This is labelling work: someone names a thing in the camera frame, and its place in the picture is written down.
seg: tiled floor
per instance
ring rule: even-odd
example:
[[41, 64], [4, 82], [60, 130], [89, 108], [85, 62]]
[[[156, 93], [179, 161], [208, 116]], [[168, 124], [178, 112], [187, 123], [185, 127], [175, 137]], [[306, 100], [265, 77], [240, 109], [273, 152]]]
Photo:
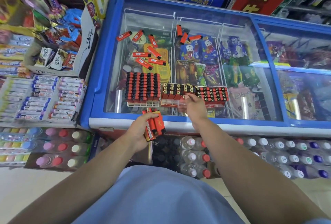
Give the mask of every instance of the tiled floor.
[[[0, 224], [7, 223], [49, 188], [70, 173], [0, 168]], [[221, 179], [206, 180], [229, 201], [239, 216], [248, 223]], [[295, 183], [331, 217], [331, 180], [295, 180]]]

